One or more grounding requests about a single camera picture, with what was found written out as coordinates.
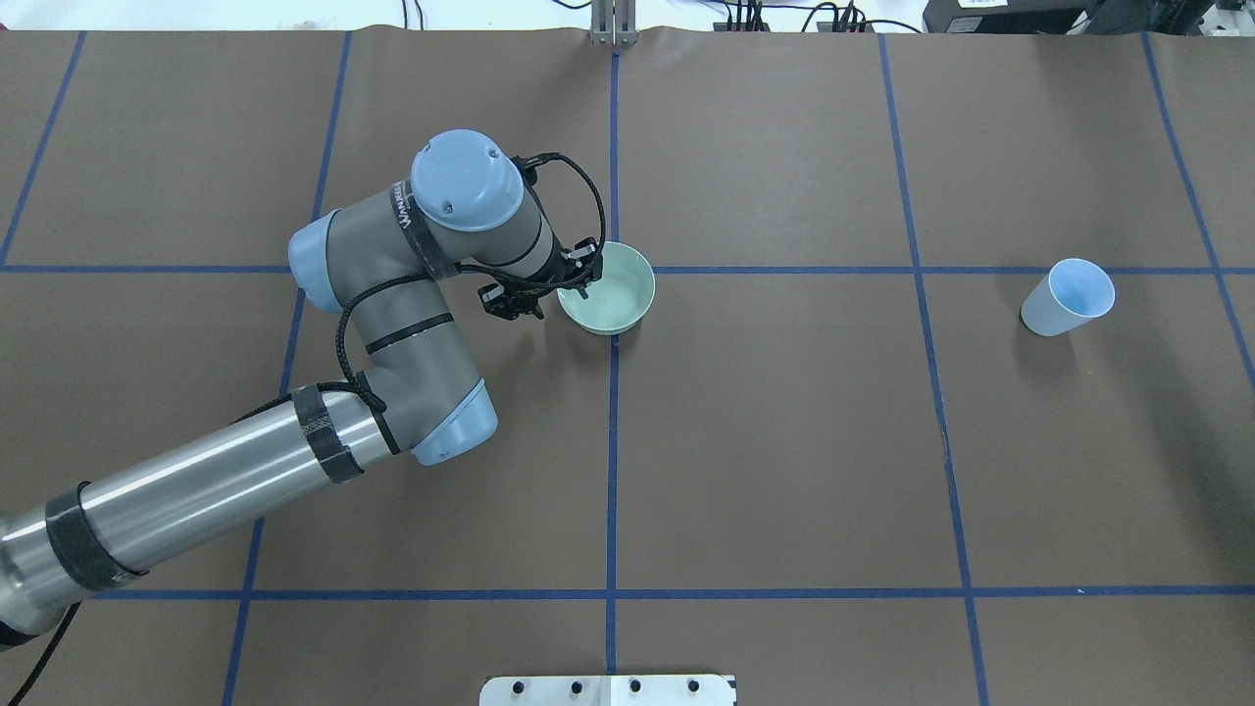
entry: blue joint cap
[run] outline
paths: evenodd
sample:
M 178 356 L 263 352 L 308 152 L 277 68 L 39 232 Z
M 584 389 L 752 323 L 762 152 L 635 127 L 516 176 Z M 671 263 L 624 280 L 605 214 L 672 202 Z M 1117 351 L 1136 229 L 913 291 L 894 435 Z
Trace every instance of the blue joint cap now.
M 523 177 L 491 139 L 473 129 L 432 138 L 409 168 L 414 201 L 428 218 L 462 232 L 494 228 L 518 212 Z
M 492 408 L 483 379 L 479 379 L 449 416 L 413 449 L 413 454 L 419 464 L 434 466 L 488 441 L 494 431 L 497 410 Z
M 310 302 L 329 313 L 339 313 L 344 308 L 335 297 L 326 268 L 326 231 L 339 211 L 336 208 L 302 227 L 287 241 L 287 266 L 292 268 L 292 278 L 305 290 Z

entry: white bracket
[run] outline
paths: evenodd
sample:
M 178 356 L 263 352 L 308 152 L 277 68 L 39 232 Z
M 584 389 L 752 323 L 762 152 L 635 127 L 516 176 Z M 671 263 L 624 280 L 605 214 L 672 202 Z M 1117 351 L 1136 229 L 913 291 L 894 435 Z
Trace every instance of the white bracket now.
M 594 44 L 636 44 L 636 0 L 592 0 L 590 38 Z
M 640 675 L 497 677 L 479 706 L 737 706 L 737 677 Z

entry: green bowl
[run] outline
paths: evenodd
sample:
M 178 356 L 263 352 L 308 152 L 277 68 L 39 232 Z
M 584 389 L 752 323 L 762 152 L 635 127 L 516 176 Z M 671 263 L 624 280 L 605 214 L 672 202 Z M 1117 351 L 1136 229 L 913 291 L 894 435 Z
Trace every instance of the green bowl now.
M 584 298 L 572 288 L 557 290 L 557 301 L 571 320 L 597 335 L 622 332 L 654 302 L 654 267 L 622 242 L 606 242 L 601 251 L 601 278 L 587 286 Z

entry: white plate with holes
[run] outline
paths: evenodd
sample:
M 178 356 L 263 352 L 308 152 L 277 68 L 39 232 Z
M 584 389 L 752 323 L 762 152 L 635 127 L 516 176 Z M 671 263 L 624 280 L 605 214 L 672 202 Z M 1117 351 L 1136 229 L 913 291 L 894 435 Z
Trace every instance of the white plate with holes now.
M 735 706 L 737 678 L 719 675 L 496 677 L 479 706 Z

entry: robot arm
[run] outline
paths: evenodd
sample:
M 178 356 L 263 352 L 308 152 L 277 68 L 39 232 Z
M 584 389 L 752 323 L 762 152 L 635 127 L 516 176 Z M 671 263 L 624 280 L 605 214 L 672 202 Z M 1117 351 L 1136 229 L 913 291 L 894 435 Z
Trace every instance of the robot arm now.
M 446 132 L 407 179 L 296 232 L 292 275 L 315 306 L 354 313 L 370 369 L 43 508 L 0 513 L 0 651 L 51 630 L 68 606 L 390 455 L 433 465 L 492 436 L 497 414 L 437 282 L 489 273 L 484 308 L 515 319 L 542 316 L 541 296 L 599 276 L 604 214 L 601 240 L 563 248 L 531 189 L 550 158 L 566 161 L 510 159 L 479 133 Z

